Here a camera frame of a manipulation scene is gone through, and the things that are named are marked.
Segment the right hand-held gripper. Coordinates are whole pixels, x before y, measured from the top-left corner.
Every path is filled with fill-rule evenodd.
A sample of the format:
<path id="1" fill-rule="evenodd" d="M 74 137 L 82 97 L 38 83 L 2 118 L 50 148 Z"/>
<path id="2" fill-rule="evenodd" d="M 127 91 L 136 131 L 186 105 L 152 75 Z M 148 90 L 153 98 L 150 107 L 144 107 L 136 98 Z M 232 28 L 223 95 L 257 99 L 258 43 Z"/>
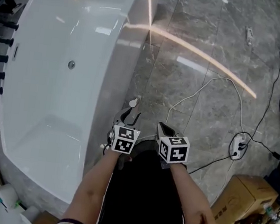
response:
<path id="1" fill-rule="evenodd" d="M 176 136 L 176 131 L 163 122 L 157 124 L 158 155 L 161 168 L 169 169 L 171 164 L 186 164 L 190 149 L 188 137 Z"/>

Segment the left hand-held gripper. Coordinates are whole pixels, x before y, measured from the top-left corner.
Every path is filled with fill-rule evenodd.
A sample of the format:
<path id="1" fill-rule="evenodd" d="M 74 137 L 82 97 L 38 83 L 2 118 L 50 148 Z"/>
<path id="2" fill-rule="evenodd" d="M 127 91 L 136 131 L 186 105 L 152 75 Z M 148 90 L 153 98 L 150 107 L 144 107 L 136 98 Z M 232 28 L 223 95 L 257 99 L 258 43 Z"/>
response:
<path id="1" fill-rule="evenodd" d="M 121 154 L 131 154 L 135 143 L 140 135 L 138 125 L 141 117 L 141 113 L 132 114 L 128 120 L 125 119 L 130 114 L 132 108 L 128 107 L 119 111 L 114 118 L 112 128 L 107 134 L 107 146 L 112 151 Z"/>

